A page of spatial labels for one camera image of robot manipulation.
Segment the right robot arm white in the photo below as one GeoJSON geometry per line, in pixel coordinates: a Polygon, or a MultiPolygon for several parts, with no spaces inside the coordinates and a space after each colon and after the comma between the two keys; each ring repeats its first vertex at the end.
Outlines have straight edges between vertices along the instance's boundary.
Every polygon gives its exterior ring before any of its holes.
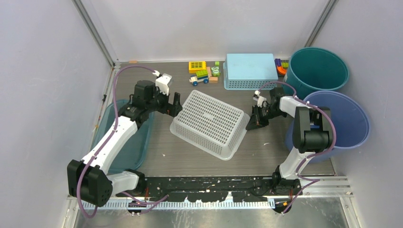
{"type": "Polygon", "coordinates": [[[334,141],[330,110],[324,108],[319,111],[316,106],[296,96],[286,95],[282,87],[272,89],[269,94],[270,100],[267,101],[259,90],[254,92],[253,99],[257,103],[252,107],[246,130],[265,127],[270,119],[278,116],[293,117],[293,147],[286,160],[273,172],[271,186],[268,187],[274,194],[293,195],[300,189],[300,171],[314,155],[329,149],[334,141]]]}

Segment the white perforated plastic basket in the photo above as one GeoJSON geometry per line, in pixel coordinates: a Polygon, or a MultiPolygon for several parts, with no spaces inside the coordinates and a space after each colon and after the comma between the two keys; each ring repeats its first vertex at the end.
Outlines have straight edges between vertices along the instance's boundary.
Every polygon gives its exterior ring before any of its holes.
{"type": "Polygon", "coordinates": [[[192,90],[173,119],[173,135],[223,161],[238,150],[250,116],[219,99],[192,90]]]}

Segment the light blue perforated basket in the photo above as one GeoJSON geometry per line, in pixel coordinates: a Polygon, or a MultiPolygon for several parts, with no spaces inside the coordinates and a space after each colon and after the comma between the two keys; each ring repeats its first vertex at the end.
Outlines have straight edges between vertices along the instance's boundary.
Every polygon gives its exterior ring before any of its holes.
{"type": "Polygon", "coordinates": [[[258,90],[267,82],[278,81],[271,53],[227,54],[223,70],[223,83],[227,90],[258,90]]]}

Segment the teal transparent plastic tub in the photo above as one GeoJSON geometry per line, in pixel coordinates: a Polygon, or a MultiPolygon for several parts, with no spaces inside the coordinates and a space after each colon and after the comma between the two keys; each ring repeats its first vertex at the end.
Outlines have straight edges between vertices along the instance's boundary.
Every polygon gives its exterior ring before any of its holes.
{"type": "MultiPolygon", "coordinates": [[[[113,104],[109,104],[98,126],[91,148],[94,148],[110,129],[115,121],[113,104]]],[[[154,113],[144,122],[139,130],[124,144],[119,154],[113,160],[108,173],[117,174],[127,169],[137,170],[143,163],[154,123],[154,113]]]]}

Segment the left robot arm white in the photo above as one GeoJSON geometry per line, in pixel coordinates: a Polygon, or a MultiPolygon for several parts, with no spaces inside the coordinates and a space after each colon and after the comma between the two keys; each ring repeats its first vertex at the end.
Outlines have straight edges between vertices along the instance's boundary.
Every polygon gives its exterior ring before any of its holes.
{"type": "Polygon", "coordinates": [[[70,196],[104,206],[111,196],[129,191],[139,197],[145,193],[143,173],[126,169],[118,174],[109,174],[115,157],[123,146],[136,134],[153,112],[176,117],[182,110],[180,93],[174,94],[169,103],[172,79],[163,75],[155,80],[138,81],[129,101],[115,108],[115,120],[98,144],[81,160],[72,160],[67,165],[67,182],[70,196]]]}

